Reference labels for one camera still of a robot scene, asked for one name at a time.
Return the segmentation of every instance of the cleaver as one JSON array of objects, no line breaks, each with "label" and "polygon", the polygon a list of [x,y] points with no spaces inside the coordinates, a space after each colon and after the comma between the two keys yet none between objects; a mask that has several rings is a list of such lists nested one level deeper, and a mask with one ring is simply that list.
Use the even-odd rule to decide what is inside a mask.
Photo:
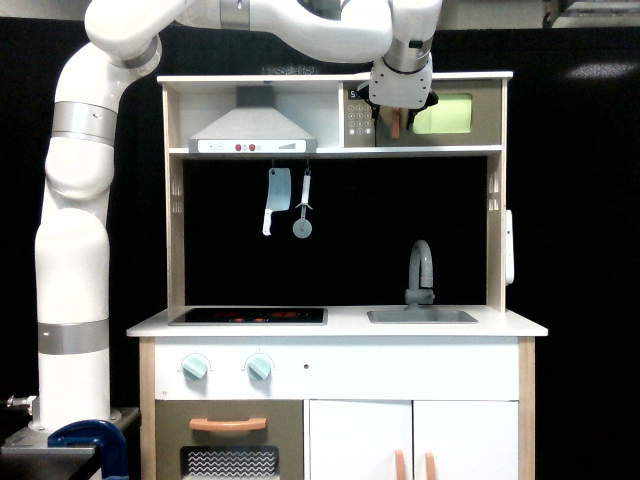
[{"label": "cleaver", "polygon": [[289,210],[291,202],[291,172],[288,168],[272,168],[269,170],[269,193],[267,206],[264,209],[263,235],[271,235],[271,214]]}]

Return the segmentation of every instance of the blue clamp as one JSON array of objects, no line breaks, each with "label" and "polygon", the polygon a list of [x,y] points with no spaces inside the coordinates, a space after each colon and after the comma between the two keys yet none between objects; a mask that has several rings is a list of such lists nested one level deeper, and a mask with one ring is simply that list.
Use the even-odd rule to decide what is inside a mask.
[{"label": "blue clamp", "polygon": [[95,445],[100,449],[104,480],[129,480],[127,441],[114,424],[105,420],[82,420],[53,432],[48,447]]}]

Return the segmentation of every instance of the teal knob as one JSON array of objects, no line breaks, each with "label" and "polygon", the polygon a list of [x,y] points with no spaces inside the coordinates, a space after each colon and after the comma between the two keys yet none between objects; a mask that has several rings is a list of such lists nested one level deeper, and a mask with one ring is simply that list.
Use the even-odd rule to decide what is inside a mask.
[{"label": "teal knob", "polygon": [[271,362],[265,356],[255,355],[247,362],[247,373],[253,380],[266,380],[271,374]]},{"label": "teal knob", "polygon": [[200,354],[194,353],[182,361],[182,374],[189,380],[201,380],[209,369],[207,359]]}]

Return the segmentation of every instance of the orange handle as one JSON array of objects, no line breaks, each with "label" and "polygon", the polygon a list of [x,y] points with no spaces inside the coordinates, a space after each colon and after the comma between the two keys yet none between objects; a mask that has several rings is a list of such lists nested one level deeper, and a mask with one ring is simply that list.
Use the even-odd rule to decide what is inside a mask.
[{"label": "orange handle", "polygon": [[393,107],[393,116],[391,119],[391,139],[397,140],[400,138],[400,109]]},{"label": "orange handle", "polygon": [[436,463],[433,460],[433,453],[427,452],[427,480],[436,480]]},{"label": "orange handle", "polygon": [[402,450],[396,450],[396,475],[398,480],[407,479],[404,472],[404,453],[402,453]]},{"label": "orange handle", "polygon": [[250,418],[239,422],[210,422],[206,418],[194,418],[189,422],[191,430],[204,432],[246,432],[267,428],[266,418]]}]

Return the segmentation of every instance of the white robotic arm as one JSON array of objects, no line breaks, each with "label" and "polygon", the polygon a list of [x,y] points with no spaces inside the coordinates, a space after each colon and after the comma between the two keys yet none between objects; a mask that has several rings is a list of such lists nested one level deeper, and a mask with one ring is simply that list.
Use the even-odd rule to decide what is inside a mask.
[{"label": "white robotic arm", "polygon": [[345,0],[340,21],[296,0],[93,0],[91,43],[56,90],[35,242],[40,421],[45,430],[110,417],[105,223],[120,98],[160,61],[158,33],[174,20],[271,32],[330,62],[374,61],[370,100],[419,109],[431,84],[429,47],[441,0]]}]

